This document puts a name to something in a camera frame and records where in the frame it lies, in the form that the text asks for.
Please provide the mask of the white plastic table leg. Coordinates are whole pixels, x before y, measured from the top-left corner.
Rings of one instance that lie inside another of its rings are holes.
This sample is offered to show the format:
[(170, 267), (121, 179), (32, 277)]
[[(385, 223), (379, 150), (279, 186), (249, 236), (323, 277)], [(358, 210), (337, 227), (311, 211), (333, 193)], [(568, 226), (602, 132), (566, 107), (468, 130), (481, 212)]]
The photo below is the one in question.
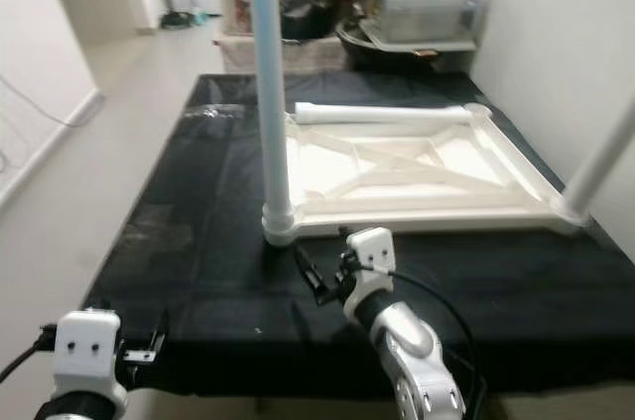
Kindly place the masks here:
[(615, 130), (600, 143), (572, 176), (563, 192), (563, 215), (570, 225), (585, 226), (589, 220), (589, 206), (597, 197), (600, 186), (615, 170), (621, 154), (635, 138), (635, 114), (618, 122)]
[(251, 0), (251, 22), (257, 56), (258, 122), (266, 188), (266, 203), (262, 207), (264, 238), (272, 246), (289, 246), (296, 238), (298, 222), (290, 197), (278, 0)]
[(462, 106), (408, 108), (357, 105), (318, 105), (298, 102), (292, 120), (299, 124), (340, 124), (340, 122), (440, 122), (457, 124), (475, 116)]

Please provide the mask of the white plastic children table top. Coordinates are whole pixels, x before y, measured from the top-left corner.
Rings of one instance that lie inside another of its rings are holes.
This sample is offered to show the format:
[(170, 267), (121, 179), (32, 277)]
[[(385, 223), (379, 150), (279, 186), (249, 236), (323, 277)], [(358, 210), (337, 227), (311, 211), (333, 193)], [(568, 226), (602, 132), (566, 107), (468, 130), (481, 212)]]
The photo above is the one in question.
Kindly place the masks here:
[(296, 238), (337, 227), (395, 232), (571, 233), (563, 190), (486, 105), (467, 122), (299, 124), (286, 110)]

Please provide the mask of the clear tape patch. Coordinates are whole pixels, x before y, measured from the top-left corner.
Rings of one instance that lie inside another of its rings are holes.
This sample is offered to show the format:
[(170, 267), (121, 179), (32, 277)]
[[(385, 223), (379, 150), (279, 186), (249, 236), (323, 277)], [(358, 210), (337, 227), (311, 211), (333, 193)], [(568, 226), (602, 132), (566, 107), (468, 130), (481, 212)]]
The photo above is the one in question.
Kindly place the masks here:
[(191, 229), (174, 215), (172, 204), (144, 204), (137, 208), (130, 221), (130, 229), (137, 239), (177, 244), (191, 242)]

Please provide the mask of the clear plastic wrap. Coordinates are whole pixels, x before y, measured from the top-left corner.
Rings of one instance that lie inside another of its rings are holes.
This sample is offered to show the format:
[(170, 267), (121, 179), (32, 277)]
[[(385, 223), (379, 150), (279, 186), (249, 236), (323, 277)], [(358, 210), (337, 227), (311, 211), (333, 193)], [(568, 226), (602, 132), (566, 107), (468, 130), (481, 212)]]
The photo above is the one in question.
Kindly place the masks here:
[(185, 111), (186, 119), (241, 119), (248, 107), (244, 105), (222, 105), (209, 103), (195, 105)]

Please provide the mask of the black round basin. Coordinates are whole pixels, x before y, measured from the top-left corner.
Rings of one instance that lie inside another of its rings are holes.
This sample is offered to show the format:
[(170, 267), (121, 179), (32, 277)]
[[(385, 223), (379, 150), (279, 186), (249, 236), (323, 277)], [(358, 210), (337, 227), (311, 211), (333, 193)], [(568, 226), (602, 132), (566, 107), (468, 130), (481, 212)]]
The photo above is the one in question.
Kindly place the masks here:
[(466, 51), (385, 51), (372, 42), (353, 19), (343, 19), (337, 24), (335, 35), (346, 53), (346, 65), (350, 70), (362, 73), (395, 75), (428, 75), (437, 73), (462, 73), (467, 71), (475, 57), (477, 46)]

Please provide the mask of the shiny black plastic bag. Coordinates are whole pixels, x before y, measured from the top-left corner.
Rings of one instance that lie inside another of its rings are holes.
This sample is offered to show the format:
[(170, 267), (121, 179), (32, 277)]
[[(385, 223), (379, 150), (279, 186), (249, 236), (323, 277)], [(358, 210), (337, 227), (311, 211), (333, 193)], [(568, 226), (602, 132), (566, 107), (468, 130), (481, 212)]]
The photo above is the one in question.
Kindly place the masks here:
[(285, 40), (326, 38), (345, 13), (345, 0), (281, 0), (281, 36)]

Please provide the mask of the clear plastic storage box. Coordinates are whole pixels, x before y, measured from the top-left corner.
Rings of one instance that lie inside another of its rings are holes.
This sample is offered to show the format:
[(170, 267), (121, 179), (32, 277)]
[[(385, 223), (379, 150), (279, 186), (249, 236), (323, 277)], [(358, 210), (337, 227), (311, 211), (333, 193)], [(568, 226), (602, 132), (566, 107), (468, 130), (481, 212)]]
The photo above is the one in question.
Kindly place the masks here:
[(368, 0), (364, 25), (381, 42), (467, 42), (490, 0)]

